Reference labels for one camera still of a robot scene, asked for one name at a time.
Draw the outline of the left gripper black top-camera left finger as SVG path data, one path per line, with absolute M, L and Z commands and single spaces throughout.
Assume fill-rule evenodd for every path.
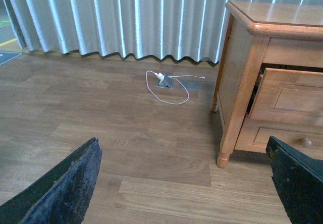
M 91 138 L 1 205 L 1 223 L 81 223 L 96 186 L 102 149 Z

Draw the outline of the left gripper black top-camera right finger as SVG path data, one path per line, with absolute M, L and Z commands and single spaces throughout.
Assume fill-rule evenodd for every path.
M 322 223 L 322 160 L 275 136 L 267 147 L 272 180 L 291 223 Z

